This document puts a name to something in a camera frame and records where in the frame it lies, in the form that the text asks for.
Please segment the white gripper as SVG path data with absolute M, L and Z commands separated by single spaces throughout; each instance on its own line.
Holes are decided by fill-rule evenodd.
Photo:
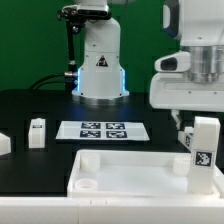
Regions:
M 180 130 L 179 110 L 224 112 L 224 76 L 212 83 L 195 83 L 184 73 L 157 73 L 151 80 L 149 101 L 153 108 L 172 110 Z

